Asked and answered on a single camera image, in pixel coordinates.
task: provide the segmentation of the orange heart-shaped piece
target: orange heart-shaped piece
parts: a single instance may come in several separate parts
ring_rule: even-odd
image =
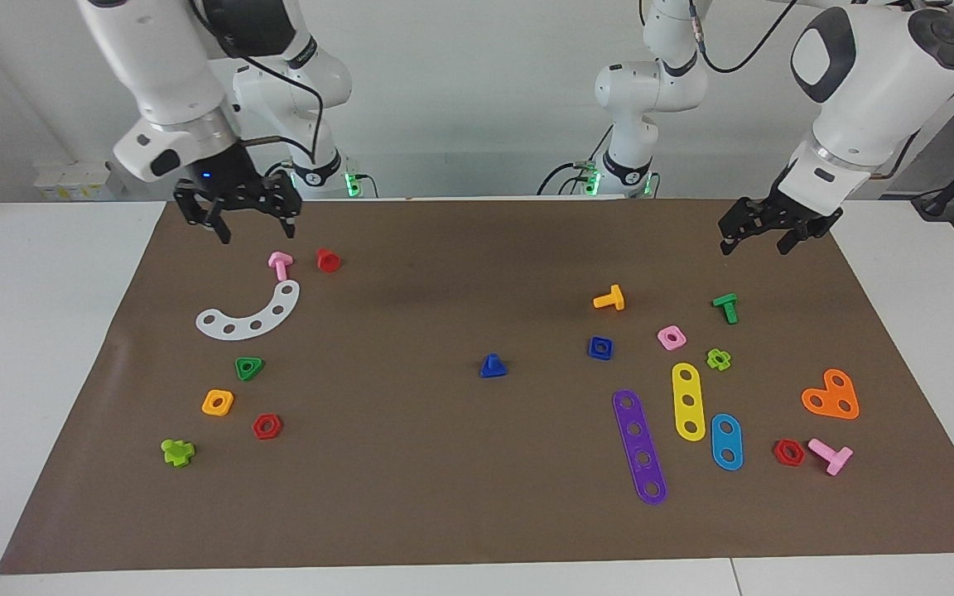
[[[855,420],[860,415],[860,403],[848,374],[836,368],[828,369],[822,374],[822,381],[826,389],[805,389],[802,393],[806,410],[819,416]]]

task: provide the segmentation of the green triangular piece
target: green triangular piece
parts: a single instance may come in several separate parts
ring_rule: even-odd
[[[242,381],[251,381],[264,368],[262,358],[238,358],[234,361],[234,371]]]

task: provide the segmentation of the red nut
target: red nut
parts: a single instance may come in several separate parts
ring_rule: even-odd
[[[796,468],[805,461],[805,450],[793,439],[781,439],[775,444],[775,458],[780,464]]]
[[[261,441],[273,439],[282,431],[282,419],[277,414],[261,414],[253,423],[253,434]]]
[[[332,274],[341,268],[341,257],[334,254],[332,250],[321,248],[315,253],[316,264],[322,272]]]

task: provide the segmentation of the blue square nut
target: blue square nut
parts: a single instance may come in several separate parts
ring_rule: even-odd
[[[591,337],[590,344],[587,344],[587,355],[600,361],[607,361],[613,357],[613,340],[598,335]]]

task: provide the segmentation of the yellow-orange square piece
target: yellow-orange square piece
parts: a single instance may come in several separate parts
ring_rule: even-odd
[[[234,404],[234,393],[224,392],[223,389],[212,389],[205,396],[205,403],[201,404],[201,411],[209,416],[226,416]]]

